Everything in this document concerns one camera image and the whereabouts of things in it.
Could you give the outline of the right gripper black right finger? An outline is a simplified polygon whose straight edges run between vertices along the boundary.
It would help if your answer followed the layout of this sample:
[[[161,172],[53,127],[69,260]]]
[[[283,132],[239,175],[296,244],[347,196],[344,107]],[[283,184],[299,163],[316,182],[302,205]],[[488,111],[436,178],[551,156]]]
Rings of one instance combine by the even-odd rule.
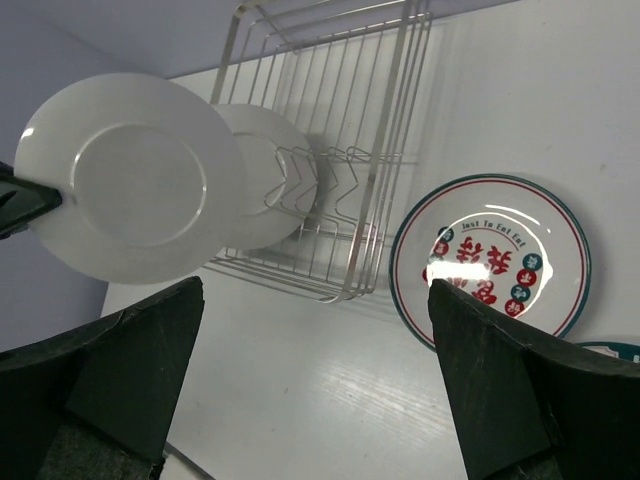
[[[445,280],[428,311],[470,479],[636,479],[639,366],[561,340]]]

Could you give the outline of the green red rimmed plate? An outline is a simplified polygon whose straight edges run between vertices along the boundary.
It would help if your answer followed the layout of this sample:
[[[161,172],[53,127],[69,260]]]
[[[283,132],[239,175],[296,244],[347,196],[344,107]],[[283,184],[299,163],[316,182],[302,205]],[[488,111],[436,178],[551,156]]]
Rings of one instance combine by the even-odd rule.
[[[271,247],[298,229],[314,206],[318,172],[311,146],[289,120],[267,108],[220,104],[214,109],[234,134],[247,174],[244,211],[225,246]]]

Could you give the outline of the red character plate green rim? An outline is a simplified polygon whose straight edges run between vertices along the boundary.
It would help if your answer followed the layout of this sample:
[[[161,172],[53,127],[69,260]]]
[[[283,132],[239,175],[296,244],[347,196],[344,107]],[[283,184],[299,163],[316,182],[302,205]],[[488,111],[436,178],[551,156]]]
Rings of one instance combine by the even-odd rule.
[[[485,173],[445,183],[411,208],[395,234],[388,276],[402,322],[434,349],[427,308],[434,280],[562,338],[587,303],[592,260],[582,225],[557,195]]]

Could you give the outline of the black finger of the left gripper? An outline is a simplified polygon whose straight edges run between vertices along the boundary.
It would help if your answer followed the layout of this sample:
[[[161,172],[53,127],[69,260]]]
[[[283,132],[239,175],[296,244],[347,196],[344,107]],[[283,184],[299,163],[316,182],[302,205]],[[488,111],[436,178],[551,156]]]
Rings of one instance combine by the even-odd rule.
[[[28,224],[62,204],[60,192],[14,175],[13,167],[1,163],[1,239],[28,228]]]

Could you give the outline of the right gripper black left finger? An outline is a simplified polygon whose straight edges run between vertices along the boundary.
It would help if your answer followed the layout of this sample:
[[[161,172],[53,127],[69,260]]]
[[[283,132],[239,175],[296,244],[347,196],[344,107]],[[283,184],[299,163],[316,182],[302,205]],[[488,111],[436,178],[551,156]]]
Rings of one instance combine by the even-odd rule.
[[[203,313],[192,276],[2,352],[2,478],[159,478]]]

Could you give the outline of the teal lettered rim plate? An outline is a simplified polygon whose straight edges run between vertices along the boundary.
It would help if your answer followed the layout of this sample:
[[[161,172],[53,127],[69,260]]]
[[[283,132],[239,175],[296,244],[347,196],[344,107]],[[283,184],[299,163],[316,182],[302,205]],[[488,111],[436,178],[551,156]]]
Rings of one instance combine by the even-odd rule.
[[[246,169],[215,109],[154,76],[111,73],[48,99],[17,145],[15,174],[58,190],[29,227],[71,268],[161,283],[208,262],[246,204]]]
[[[580,342],[579,346],[610,357],[633,363],[640,362],[640,348],[635,344],[614,341],[590,341]]]

